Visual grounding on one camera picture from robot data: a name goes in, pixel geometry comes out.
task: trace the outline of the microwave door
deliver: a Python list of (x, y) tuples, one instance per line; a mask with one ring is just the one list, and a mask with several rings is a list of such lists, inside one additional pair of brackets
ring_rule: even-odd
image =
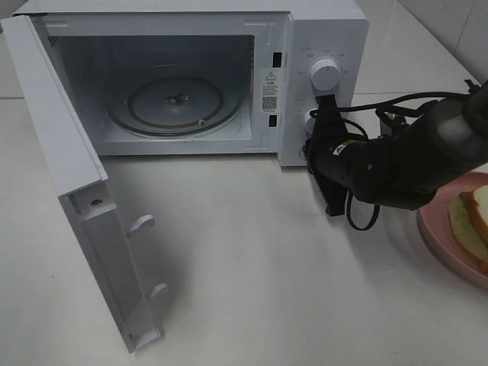
[(141, 287), (129, 247), (131, 234), (153, 219), (121, 225), (104, 167), (41, 41), (45, 29), (26, 16), (2, 26), (59, 202), (132, 352), (162, 334), (149, 305), (155, 290)]

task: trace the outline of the white countertop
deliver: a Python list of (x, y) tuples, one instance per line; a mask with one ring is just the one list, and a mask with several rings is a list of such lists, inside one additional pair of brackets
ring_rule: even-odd
[[(371, 32), (353, 104), (465, 90), (469, 74), (405, 9), (360, 3)], [(0, 97), (19, 97), (3, 60), (0, 36)], [(354, 119), (377, 131), (371, 113)], [(415, 213), (383, 209), (355, 232), (326, 217), (304, 169), (274, 156), (102, 161), (120, 211), (156, 217), (159, 240), (134, 250), (171, 278), (166, 339), (127, 353), (24, 101), (0, 100), (1, 366), (488, 363), (488, 293), (430, 253)]]

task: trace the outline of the microwave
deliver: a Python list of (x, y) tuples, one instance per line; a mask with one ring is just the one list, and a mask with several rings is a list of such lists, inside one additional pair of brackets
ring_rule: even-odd
[(99, 156), (272, 153), (306, 165), (316, 97), (349, 106), (352, 0), (30, 0), (2, 21), (59, 202), (129, 350), (163, 334)]

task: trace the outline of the black cable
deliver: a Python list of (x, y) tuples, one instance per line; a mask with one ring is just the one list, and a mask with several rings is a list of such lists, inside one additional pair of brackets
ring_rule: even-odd
[[(340, 107), (340, 108), (323, 108), (321, 112), (327, 112), (329, 109), (337, 110), (338, 112), (357, 112), (357, 111), (366, 111), (368, 109), (377, 109), (393, 104), (398, 104), (403, 101), (411, 101), (413, 99), (423, 99), (423, 98), (455, 98), (455, 99), (465, 99), (469, 97), (469, 94), (461, 94), (461, 93), (450, 93), (446, 91), (429, 91), (425, 93), (414, 93), (404, 95), (398, 98), (390, 99), (389, 101), (382, 101), (381, 103), (373, 103), (373, 104), (364, 104), (364, 105), (357, 105), (354, 107)], [(316, 118), (319, 116), (319, 110), (313, 110), (310, 112), (310, 116)]]
[(380, 216), (380, 205), (379, 204), (374, 205), (373, 215), (371, 216), (371, 220), (369, 220), (369, 223), (365, 227), (361, 228), (361, 227), (356, 226), (356, 224), (352, 220), (351, 206), (352, 206), (352, 197), (353, 196), (354, 195), (352, 194), (352, 191), (349, 190), (348, 191), (348, 203), (347, 203), (346, 210), (345, 210), (345, 215), (348, 219), (348, 223), (349, 223), (349, 225), (352, 226), (353, 229), (356, 229), (359, 231), (369, 230), (371, 227), (373, 227), (373, 225), (376, 223), (376, 220), (378, 220), (378, 217)]
[(359, 124), (353, 122), (352, 120), (346, 120), (345, 118), (342, 118), (342, 122), (344, 122), (345, 124), (350, 124), (351, 126), (354, 126), (356, 127), (358, 130), (361, 131), (361, 134), (364, 136), (364, 138), (366, 140), (369, 140), (369, 137), (368, 137), (368, 133), (366, 132), (366, 130), (361, 127)]

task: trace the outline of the robotic arm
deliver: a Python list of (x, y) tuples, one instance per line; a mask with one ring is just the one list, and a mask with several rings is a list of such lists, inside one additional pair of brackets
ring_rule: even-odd
[[(370, 229), (380, 206), (415, 210), (435, 196), (439, 187), (488, 162), (488, 83), (470, 85), (470, 94), (418, 93), (380, 104), (338, 108), (334, 95), (317, 97), (316, 119), (305, 145), (308, 168), (326, 200), (330, 216), (343, 215), (347, 199), (349, 223)], [(413, 110), (397, 106), (419, 98), (430, 101)], [(341, 112), (376, 109), (391, 134), (368, 139)], [(405, 117), (418, 119), (408, 125)], [(359, 130), (349, 133), (346, 124)], [(365, 228), (350, 216), (352, 196), (374, 204)]]

